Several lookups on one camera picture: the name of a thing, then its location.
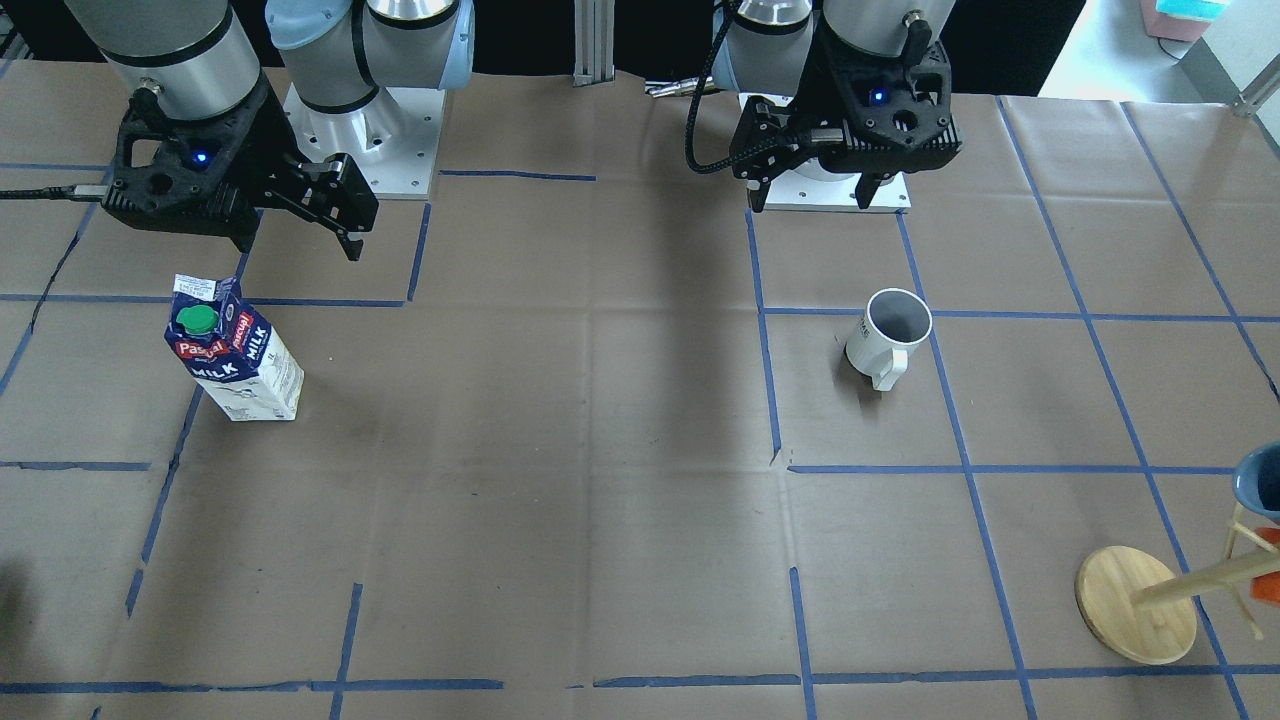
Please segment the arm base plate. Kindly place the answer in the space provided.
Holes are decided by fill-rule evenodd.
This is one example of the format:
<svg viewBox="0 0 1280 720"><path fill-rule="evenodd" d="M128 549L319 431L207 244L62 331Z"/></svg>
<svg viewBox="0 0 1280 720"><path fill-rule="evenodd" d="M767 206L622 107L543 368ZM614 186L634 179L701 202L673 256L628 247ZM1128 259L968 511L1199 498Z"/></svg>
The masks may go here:
<svg viewBox="0 0 1280 720"><path fill-rule="evenodd" d="M443 90L392 87L358 110L326 114L307 108L292 85L283 108L310 161L346 152L378 199L428 200L447 99Z"/></svg>
<svg viewBox="0 0 1280 720"><path fill-rule="evenodd" d="M808 158L794 169L781 172L774 161L765 164L771 178L769 192L762 205L764 211L841 211L841 213L900 213L911 206L905 174L900 173L879 183L868 208L860 208L856 187L858 173L833 173Z"/></svg>

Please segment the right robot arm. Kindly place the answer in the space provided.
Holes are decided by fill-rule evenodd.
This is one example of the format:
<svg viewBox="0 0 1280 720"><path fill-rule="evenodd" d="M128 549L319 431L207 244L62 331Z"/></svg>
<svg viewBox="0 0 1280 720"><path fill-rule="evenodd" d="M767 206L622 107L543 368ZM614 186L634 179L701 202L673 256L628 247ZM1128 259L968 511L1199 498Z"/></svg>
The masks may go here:
<svg viewBox="0 0 1280 720"><path fill-rule="evenodd" d="M260 211L333 233L351 261L381 199L422 196L439 113L467 85L471 1L266 1L282 97L229 1L72 1L131 92L106 179L56 199L138 229L252 249Z"/></svg>

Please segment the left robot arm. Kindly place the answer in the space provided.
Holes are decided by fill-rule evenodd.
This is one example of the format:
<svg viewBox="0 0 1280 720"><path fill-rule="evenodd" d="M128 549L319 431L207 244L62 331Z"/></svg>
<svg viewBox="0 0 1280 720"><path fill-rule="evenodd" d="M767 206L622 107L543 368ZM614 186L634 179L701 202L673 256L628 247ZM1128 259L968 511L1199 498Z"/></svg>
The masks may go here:
<svg viewBox="0 0 1280 720"><path fill-rule="evenodd" d="M963 149L941 38L952 1L728 1L701 85L745 96L723 168L763 211L803 168L856 179L863 210L901 174L938 170Z"/></svg>

